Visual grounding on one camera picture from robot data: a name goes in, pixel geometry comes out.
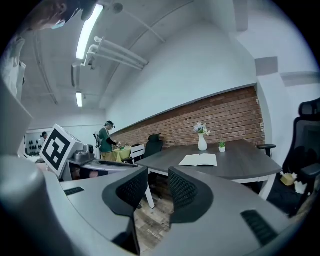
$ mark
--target vase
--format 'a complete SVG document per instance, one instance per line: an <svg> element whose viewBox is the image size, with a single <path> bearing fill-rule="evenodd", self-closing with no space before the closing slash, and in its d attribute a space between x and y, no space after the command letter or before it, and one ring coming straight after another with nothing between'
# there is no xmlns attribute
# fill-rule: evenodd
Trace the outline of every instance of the vase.
<svg viewBox="0 0 320 256"><path fill-rule="evenodd" d="M198 148L199 148L200 151L205 151L205 150L207 150L207 148L208 148L203 133L199 133Z"/></svg>

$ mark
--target white chair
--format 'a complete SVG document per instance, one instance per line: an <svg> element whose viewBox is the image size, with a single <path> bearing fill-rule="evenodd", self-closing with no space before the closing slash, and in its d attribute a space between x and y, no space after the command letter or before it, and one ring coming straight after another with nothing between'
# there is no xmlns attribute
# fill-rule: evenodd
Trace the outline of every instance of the white chair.
<svg viewBox="0 0 320 256"><path fill-rule="evenodd" d="M127 163L128 161L132 161L132 163L135 164L135 158L145 154L145 144L134 146L130 149L130 151L130 158L123 159L123 162Z"/></svg>

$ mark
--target cap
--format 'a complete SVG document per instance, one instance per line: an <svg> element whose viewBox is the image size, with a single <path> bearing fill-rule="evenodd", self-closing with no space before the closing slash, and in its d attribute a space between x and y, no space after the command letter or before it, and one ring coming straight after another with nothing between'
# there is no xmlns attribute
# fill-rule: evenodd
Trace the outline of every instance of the cap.
<svg viewBox="0 0 320 256"><path fill-rule="evenodd" d="M98 0L67 0L67 11L65 12L65 23L71 20L82 10L81 20L89 20L93 14Z"/></svg>

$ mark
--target red brick wall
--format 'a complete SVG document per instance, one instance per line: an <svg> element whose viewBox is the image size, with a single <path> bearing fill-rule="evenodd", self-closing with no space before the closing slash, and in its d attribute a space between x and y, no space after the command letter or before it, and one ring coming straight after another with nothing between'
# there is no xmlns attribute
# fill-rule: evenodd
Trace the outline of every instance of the red brick wall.
<svg viewBox="0 0 320 256"><path fill-rule="evenodd" d="M199 100L115 132L111 137L122 142L146 144L151 134L161 133L163 147L197 145L199 137L193 131L197 122L206 123L208 144L220 141L247 140L265 143L260 105L253 87L238 89Z"/></svg>

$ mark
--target fluorescent light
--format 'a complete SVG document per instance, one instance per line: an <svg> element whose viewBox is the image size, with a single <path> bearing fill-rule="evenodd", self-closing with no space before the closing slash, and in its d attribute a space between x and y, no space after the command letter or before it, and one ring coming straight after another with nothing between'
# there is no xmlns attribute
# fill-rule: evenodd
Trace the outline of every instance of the fluorescent light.
<svg viewBox="0 0 320 256"><path fill-rule="evenodd" d="M86 52L86 47L89 41L89 37L91 34L92 29L94 28L96 21L100 15L100 13L102 12L102 10L104 9L104 7L100 4L97 4L94 8L93 14L90 17L90 19L88 19L82 28L81 31L81 35L79 38L79 42L78 42L78 48L76 50L76 58L83 60L85 57L85 52Z"/></svg>
<svg viewBox="0 0 320 256"><path fill-rule="evenodd" d="M76 103L78 104L78 107L82 108L82 93L77 92L75 96L76 96Z"/></svg>

